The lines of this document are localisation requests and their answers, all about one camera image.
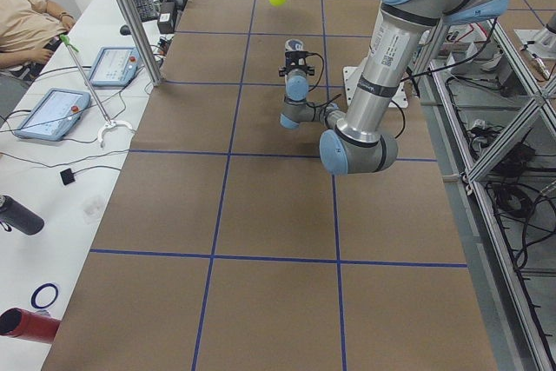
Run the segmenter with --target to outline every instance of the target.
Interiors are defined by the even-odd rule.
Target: black cylinder
[[[0,222],[8,223],[26,235],[34,235],[44,226],[44,220],[8,195],[0,195]]]

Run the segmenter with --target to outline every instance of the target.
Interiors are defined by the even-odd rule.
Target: white table
[[[123,24],[116,0],[93,0],[69,34],[70,41],[80,50],[82,64],[91,65],[102,46],[132,46],[132,37],[119,33]],[[156,21],[143,26],[150,43],[156,44],[160,37]],[[44,71],[73,65],[69,52],[61,46]],[[33,83],[16,109],[32,109],[52,87],[87,91],[76,70],[54,72]],[[118,119],[136,128],[151,89],[149,75],[143,70],[122,93],[127,109]],[[114,89],[97,91],[102,98],[116,92]],[[123,104],[114,97],[105,107],[112,117],[123,109]],[[22,120],[22,116],[11,118],[12,128]],[[93,140],[104,122],[98,108],[89,109],[67,137]],[[31,141],[2,133],[0,151],[54,165],[128,149],[132,136],[127,128],[112,129],[105,134],[101,149],[98,142]],[[78,174],[76,181],[67,186],[62,184],[59,173],[68,167],[74,172],[95,165],[121,168],[126,155],[123,152],[54,169],[0,156],[0,194],[12,196],[45,221],[43,230],[33,236],[15,229],[12,232],[0,229],[0,313],[9,308],[35,311],[30,304],[33,291],[46,282],[54,282],[60,288],[60,295],[48,311],[52,317],[63,317],[119,172],[91,169]],[[0,371],[37,371],[49,350],[50,345],[0,337]]]

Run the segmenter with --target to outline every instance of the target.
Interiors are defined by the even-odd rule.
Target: person
[[[33,80],[75,23],[52,0],[0,0],[0,70]]]

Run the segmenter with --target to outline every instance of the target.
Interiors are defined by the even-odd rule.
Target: brown floor
[[[284,42],[324,101],[378,3],[190,0],[45,371],[496,369],[418,99],[379,174],[279,124]]]

